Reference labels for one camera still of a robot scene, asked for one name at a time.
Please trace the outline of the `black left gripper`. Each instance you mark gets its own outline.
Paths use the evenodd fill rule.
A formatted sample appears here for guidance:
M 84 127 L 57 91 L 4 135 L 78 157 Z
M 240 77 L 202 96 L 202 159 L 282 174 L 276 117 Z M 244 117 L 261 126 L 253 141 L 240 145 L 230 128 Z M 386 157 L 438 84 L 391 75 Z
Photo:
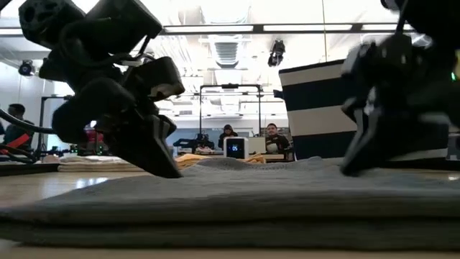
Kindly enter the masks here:
M 154 176 L 180 178 L 166 142 L 177 126 L 158 114 L 151 90 L 160 60 L 127 53 L 55 48 L 40 75 L 63 81 L 74 96 L 53 114 L 52 128 L 61 140 L 87 140 L 84 127 L 97 121 L 109 152 Z

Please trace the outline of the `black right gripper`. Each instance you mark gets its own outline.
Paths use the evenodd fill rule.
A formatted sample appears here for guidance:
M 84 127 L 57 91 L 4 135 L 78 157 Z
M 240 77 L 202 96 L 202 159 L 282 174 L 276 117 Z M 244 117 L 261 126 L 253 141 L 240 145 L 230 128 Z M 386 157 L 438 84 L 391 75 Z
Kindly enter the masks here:
M 393 34 L 350 49 L 342 78 L 359 87 L 343 113 L 357 125 L 340 171 L 359 176 L 377 166 L 446 162 L 449 127 L 459 125 L 459 82 L 453 46 L 414 45 Z

